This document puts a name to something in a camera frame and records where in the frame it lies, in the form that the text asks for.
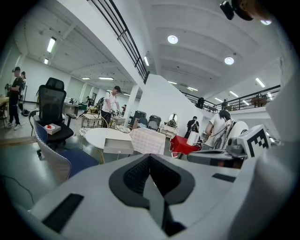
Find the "round ceiling light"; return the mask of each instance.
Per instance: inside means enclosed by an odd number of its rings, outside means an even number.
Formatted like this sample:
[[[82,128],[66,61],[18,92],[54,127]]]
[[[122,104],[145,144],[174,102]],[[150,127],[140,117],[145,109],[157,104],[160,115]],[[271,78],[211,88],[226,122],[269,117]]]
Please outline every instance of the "round ceiling light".
[[[178,38],[174,35],[168,36],[169,43],[176,44],[178,42]]]
[[[264,25],[270,25],[272,23],[272,21],[270,21],[270,20],[261,20],[261,22]]]
[[[234,59],[232,57],[226,57],[224,62],[227,64],[227,65],[232,65],[234,63]]]

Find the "black office chair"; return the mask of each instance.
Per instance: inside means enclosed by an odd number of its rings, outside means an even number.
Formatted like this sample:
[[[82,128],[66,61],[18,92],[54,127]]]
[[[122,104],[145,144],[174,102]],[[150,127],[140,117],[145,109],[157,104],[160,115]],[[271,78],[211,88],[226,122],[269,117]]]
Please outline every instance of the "black office chair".
[[[66,144],[66,139],[74,134],[69,125],[71,119],[75,119],[76,117],[72,114],[66,114],[69,117],[67,125],[62,122],[62,109],[67,93],[61,89],[63,88],[62,81],[50,78],[47,83],[49,82],[51,84],[41,85],[38,89],[39,119],[37,122],[42,126],[55,124],[61,127],[59,132],[48,135],[47,138],[47,143],[54,144],[54,148],[56,148],[59,143]]]

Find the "black cap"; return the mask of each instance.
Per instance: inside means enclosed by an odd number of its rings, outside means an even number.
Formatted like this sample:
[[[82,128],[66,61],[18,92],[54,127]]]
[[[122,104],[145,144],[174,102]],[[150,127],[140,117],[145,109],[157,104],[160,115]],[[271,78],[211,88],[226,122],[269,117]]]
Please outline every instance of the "black cap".
[[[121,88],[119,86],[115,86],[114,89],[116,89],[118,93],[122,93]]]

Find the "hair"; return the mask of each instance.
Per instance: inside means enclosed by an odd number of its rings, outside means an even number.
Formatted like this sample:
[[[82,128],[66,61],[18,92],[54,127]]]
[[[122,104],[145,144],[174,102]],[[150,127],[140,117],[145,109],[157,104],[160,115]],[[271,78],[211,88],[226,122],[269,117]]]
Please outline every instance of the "hair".
[[[224,118],[226,121],[230,120],[230,113],[226,110],[221,110],[219,112],[219,116],[221,119]]]

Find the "white t-shirt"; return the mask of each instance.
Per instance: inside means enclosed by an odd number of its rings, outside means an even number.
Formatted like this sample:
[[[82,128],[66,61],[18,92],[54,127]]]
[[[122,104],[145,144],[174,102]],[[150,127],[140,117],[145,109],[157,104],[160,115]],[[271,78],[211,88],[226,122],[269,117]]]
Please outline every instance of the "white t-shirt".
[[[105,97],[104,97],[104,102],[103,102],[103,106],[102,106],[102,111],[104,112],[109,112],[109,108],[107,106],[107,102],[106,102],[106,99],[109,99],[109,102],[111,103],[111,108],[113,108],[113,105],[115,103],[117,103],[117,97],[110,94],[109,92],[106,93]]]
[[[225,131],[227,121],[224,118],[220,118],[219,113],[216,113],[215,115],[213,115],[210,122],[213,125],[213,129],[205,144],[213,148],[216,138],[218,138]]]

